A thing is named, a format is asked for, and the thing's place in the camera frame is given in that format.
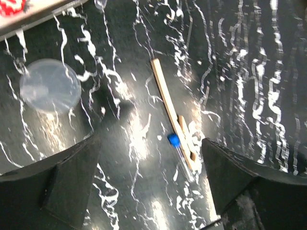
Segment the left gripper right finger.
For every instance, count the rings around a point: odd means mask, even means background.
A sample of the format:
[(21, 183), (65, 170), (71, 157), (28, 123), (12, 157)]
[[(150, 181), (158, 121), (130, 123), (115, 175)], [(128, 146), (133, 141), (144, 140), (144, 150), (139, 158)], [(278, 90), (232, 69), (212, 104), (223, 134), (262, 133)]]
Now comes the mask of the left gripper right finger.
[(226, 230), (305, 230), (307, 178), (257, 163), (204, 138), (201, 152)]

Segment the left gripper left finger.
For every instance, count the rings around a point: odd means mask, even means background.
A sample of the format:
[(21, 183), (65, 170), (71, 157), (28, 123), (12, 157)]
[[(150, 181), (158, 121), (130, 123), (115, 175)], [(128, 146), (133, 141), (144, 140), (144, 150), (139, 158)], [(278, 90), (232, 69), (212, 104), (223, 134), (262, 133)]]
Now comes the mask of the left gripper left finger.
[(97, 135), (0, 177), (2, 230), (80, 230), (100, 153)]

